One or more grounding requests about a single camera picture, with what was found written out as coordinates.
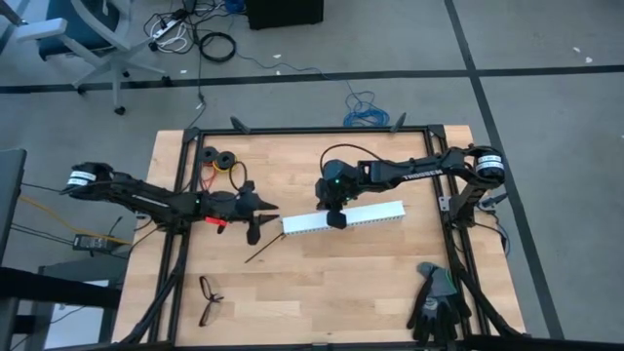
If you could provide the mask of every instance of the wooden table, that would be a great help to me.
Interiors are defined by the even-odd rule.
[[[466,147],[472,142],[467,126],[446,126],[446,133],[449,146]],[[147,181],[173,189],[181,134],[158,133]],[[319,156],[340,142],[362,145],[391,160],[426,156],[423,135],[412,133],[210,136],[204,146],[234,152],[246,163],[261,198],[280,206],[280,215],[289,216],[314,212]],[[326,156],[331,158],[355,164],[370,156],[338,148]],[[241,170],[236,170],[235,179],[240,176]],[[423,283],[415,267],[421,261],[448,265],[432,183],[431,179],[406,182],[393,191],[364,194],[350,204],[403,200],[407,214],[402,220],[289,237],[247,264],[248,257],[281,232],[279,220],[262,226],[256,247],[246,243],[245,224],[231,224],[222,235],[211,224],[193,224],[176,345],[410,341],[405,325],[414,294]],[[212,190],[218,189],[231,191],[227,175],[217,177]],[[476,220],[494,225],[483,213],[477,213]],[[151,229],[139,231],[135,241]],[[498,234],[481,227],[469,233],[483,292],[512,327],[523,331]],[[133,251],[114,340],[130,332],[154,296],[164,238],[164,233],[155,233]],[[198,327],[207,303],[200,276],[207,276],[213,289],[225,296],[205,328]],[[166,335],[170,309],[171,297],[163,308],[161,338]],[[474,317],[471,322],[476,326]]]

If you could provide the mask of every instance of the yellow cable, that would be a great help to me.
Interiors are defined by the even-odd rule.
[[[51,209],[49,209],[49,208],[39,204],[38,202],[36,202],[36,201],[34,201],[34,200],[32,200],[32,199],[30,199],[28,197],[25,197],[25,196],[19,196],[19,199],[24,201],[25,203],[27,203],[29,205],[32,205],[32,206],[36,207],[37,209],[45,212],[46,214],[50,215],[50,217],[56,219],[60,224],[64,225],[65,227],[69,228],[70,230],[74,231],[77,234],[85,234],[85,235],[92,236],[94,238],[106,239],[106,240],[109,240],[111,242],[124,244],[124,245],[131,245],[132,244],[131,242],[127,242],[125,240],[109,237],[107,235],[97,234],[97,233],[94,233],[94,232],[92,232],[90,230],[76,228],[75,226],[69,224],[66,220],[61,218],[57,213],[55,213]]]

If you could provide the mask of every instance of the black glove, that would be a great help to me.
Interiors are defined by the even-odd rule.
[[[437,344],[446,344],[457,339],[455,326],[460,319],[471,315],[463,297],[449,280],[448,271],[434,265],[416,296],[407,328],[413,329],[413,339],[420,346],[426,344],[431,335]]]

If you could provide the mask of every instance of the white sticker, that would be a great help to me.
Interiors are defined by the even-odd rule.
[[[501,162],[502,159],[500,158],[500,156],[488,155],[488,156],[482,156],[479,158],[479,160],[477,160],[478,163],[488,162],[488,161]]]
[[[74,171],[69,177],[81,177],[88,180],[96,180],[96,175],[87,172]]]
[[[81,178],[70,178],[67,185],[87,185],[88,181]]]
[[[499,168],[501,170],[504,170],[505,167],[503,166],[503,164],[501,164],[500,162],[483,162],[482,164],[477,165],[477,167],[475,168],[477,171],[484,169],[484,168]]]

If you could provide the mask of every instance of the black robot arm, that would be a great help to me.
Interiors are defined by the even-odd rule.
[[[466,162],[467,157],[474,159],[472,164]],[[329,210],[328,225],[340,229],[346,226],[346,217],[340,212],[342,207],[360,194],[383,192],[404,181],[439,175],[459,176],[467,182],[461,194],[449,199],[448,212],[453,224],[473,226],[474,207],[487,190],[505,181],[501,153],[489,146],[473,145],[466,149],[452,147],[442,154],[398,163],[379,158],[359,161],[353,167],[340,160],[330,160],[321,172],[323,176],[316,183],[317,210]]]
[[[150,215],[157,226],[179,232],[188,224],[206,220],[218,225],[220,234],[229,222],[248,222],[248,244],[260,239],[259,226],[276,215],[254,215],[255,211],[276,210],[254,193],[254,182],[246,180],[238,193],[226,191],[173,192],[114,172],[107,164],[83,163],[73,172],[61,194],[90,201],[119,204],[136,213]]]

